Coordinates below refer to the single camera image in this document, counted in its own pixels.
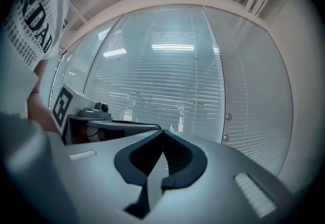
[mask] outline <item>black knob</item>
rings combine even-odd
[[[108,111],[107,104],[105,104],[105,103],[102,104],[102,111],[105,112],[105,113]]]

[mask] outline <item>person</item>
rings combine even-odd
[[[15,52],[38,76],[26,102],[27,113],[25,110],[22,116],[58,134],[51,112],[41,100],[40,83],[47,59],[58,55],[59,40],[67,28],[68,8],[69,0],[14,0],[0,31],[1,52]]]

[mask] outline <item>white t-shirt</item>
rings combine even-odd
[[[24,114],[41,59],[58,55],[69,0],[15,0],[0,29],[0,111]]]

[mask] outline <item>person's arm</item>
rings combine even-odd
[[[47,60],[42,60],[37,64],[34,70],[39,80],[27,100],[28,118],[40,124],[43,130],[60,135],[51,117],[51,111],[44,105],[40,97],[40,85],[46,65]]]

